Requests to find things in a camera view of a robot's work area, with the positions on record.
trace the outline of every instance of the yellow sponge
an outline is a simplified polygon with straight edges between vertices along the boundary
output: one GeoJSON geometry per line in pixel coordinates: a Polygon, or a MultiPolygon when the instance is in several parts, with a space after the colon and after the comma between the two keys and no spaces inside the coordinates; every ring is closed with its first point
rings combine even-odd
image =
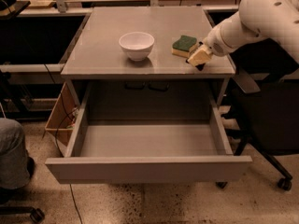
{"type": "Polygon", "coordinates": [[[193,66],[202,65],[212,59],[212,50],[205,44],[202,44],[187,60],[193,66]]]}
{"type": "Polygon", "coordinates": [[[174,55],[188,58],[197,47],[195,37],[182,35],[178,41],[173,43],[171,52],[174,55]]]}

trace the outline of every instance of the caster wheel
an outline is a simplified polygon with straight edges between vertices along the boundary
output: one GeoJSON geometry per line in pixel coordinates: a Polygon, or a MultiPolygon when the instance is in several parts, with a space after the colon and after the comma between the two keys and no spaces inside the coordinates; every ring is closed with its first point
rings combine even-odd
{"type": "Polygon", "coordinates": [[[278,186],[281,188],[281,189],[284,189],[284,190],[291,190],[292,188],[292,182],[290,179],[287,179],[287,178],[281,178],[278,182],[278,186]]]}
{"type": "Polygon", "coordinates": [[[31,212],[30,218],[34,223],[40,223],[45,218],[45,214],[42,212],[42,210],[37,208],[31,212]]]}
{"type": "Polygon", "coordinates": [[[218,188],[224,189],[227,185],[227,182],[217,182],[216,185],[218,188]]]}
{"type": "Polygon", "coordinates": [[[227,114],[221,114],[221,117],[225,118],[225,119],[228,119],[229,116],[227,114]]]}

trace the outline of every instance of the wooden crate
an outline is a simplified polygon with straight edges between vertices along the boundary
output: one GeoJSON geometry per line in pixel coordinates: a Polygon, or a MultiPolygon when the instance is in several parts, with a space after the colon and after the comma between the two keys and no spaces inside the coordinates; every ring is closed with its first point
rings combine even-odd
{"type": "Polygon", "coordinates": [[[45,128],[55,142],[59,141],[67,146],[73,132],[71,128],[67,127],[72,123],[71,119],[74,117],[73,110],[75,107],[74,99],[65,83],[45,128]]]}

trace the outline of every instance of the gray table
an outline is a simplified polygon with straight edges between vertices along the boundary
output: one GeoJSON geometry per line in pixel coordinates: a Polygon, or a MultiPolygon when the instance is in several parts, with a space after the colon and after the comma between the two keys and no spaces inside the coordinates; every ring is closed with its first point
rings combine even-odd
{"type": "Polygon", "coordinates": [[[215,57],[199,71],[171,53],[181,35],[202,40],[210,29],[200,7],[94,9],[62,72],[79,113],[64,158],[46,161],[59,182],[228,181],[243,174],[251,158],[233,155],[209,86],[221,81],[223,91],[233,65],[215,57]],[[141,63],[118,43],[132,31],[155,38],[141,63]]]}

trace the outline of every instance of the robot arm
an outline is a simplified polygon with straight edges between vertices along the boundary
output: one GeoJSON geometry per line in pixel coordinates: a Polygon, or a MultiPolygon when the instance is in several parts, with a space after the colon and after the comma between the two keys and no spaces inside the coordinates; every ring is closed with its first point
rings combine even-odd
{"type": "Polygon", "coordinates": [[[213,55],[271,38],[299,63],[299,0],[242,0],[238,12],[215,26],[188,63],[201,65],[213,55]]]}

